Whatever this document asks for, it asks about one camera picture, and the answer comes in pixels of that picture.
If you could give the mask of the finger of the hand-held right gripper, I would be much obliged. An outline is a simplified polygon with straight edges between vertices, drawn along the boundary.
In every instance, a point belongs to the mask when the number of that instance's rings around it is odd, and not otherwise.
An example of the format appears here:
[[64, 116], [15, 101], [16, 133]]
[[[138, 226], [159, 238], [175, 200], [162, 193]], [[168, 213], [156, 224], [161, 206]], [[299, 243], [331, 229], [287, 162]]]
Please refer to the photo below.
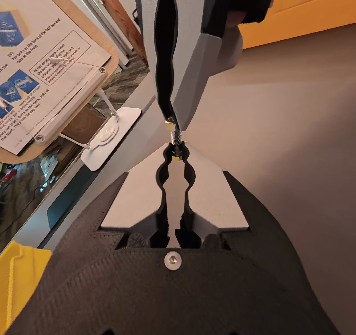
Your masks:
[[180, 131], [185, 131], [199, 104], [221, 48], [221, 38], [202, 32], [205, 0], [176, 0], [178, 35], [173, 54], [171, 105]]
[[154, 78], [158, 106], [169, 123], [177, 123], [173, 108], [176, 82], [174, 54], [178, 39], [176, 0], [135, 0], [146, 60]]

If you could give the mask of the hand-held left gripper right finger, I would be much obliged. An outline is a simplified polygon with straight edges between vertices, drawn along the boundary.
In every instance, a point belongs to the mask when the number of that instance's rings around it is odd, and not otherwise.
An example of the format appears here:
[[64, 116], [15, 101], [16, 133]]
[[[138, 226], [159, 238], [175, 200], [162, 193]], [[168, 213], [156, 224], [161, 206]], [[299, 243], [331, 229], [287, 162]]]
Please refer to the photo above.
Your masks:
[[189, 143], [181, 145], [184, 211], [175, 235], [180, 248], [200, 248], [208, 235], [245, 231], [248, 222], [222, 168]]

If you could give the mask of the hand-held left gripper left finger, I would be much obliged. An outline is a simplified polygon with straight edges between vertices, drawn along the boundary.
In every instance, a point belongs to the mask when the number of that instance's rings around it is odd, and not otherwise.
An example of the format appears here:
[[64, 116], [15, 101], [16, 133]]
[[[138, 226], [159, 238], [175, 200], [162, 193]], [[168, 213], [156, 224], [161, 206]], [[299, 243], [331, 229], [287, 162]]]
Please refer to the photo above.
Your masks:
[[140, 234], [152, 248], [169, 243], [166, 193], [171, 144], [166, 143], [129, 170], [102, 224], [103, 230]]

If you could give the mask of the yellow plastic bin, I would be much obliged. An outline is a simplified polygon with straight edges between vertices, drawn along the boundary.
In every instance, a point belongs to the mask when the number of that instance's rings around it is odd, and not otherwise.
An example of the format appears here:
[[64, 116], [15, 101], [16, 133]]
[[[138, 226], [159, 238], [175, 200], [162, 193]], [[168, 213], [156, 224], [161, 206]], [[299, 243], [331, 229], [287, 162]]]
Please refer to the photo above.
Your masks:
[[239, 28], [248, 49], [355, 22], [356, 0], [274, 0], [262, 22]]
[[11, 241], [0, 256], [0, 334], [33, 295], [52, 252]]

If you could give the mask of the steel hex bolt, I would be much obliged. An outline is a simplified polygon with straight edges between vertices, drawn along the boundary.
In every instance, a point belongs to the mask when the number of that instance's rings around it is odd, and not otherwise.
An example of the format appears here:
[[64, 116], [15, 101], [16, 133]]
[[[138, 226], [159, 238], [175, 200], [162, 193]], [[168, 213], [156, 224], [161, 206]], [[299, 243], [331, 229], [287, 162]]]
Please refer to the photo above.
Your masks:
[[171, 124], [167, 129], [171, 133], [171, 144], [172, 144], [172, 160], [181, 161], [182, 160], [182, 136], [181, 131], [174, 125]]

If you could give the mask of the person's right hand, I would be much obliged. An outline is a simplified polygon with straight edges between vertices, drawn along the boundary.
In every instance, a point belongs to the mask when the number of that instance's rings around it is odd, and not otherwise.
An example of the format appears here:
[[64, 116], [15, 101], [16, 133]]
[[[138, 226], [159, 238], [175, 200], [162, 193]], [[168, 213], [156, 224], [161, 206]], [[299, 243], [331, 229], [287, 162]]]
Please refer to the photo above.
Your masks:
[[237, 27], [241, 24], [246, 17], [247, 12], [245, 11], [229, 11], [226, 19], [226, 28]]

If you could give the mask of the white page ledge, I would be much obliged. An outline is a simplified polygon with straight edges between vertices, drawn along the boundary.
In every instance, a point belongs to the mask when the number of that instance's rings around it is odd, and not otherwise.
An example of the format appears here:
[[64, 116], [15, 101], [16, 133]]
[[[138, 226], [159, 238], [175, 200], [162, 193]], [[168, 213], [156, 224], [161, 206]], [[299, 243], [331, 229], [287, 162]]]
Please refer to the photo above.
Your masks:
[[34, 143], [39, 146], [49, 144], [55, 137], [59, 136], [62, 130], [71, 122], [74, 116], [78, 113], [87, 102], [91, 99], [91, 96], [101, 88], [103, 81], [107, 78], [108, 72], [105, 69], [105, 73], [101, 73], [96, 67], [91, 71], [91, 75], [86, 79], [82, 88], [72, 97], [68, 103], [60, 109], [54, 117], [52, 117], [48, 123], [37, 133], [42, 135], [45, 140], [43, 142]]

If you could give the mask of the wooden support post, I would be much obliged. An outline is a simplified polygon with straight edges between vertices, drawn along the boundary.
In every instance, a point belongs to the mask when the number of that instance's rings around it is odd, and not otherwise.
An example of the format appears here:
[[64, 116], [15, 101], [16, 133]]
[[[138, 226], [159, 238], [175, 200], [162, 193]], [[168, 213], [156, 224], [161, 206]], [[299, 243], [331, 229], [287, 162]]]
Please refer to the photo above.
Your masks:
[[130, 19], [126, 10], [119, 0], [102, 0], [104, 7], [112, 17], [113, 21], [122, 31], [124, 36], [133, 46], [135, 52], [142, 59], [144, 64], [148, 66], [147, 56], [145, 52], [144, 42], [141, 34], [136, 27], [136, 24]]

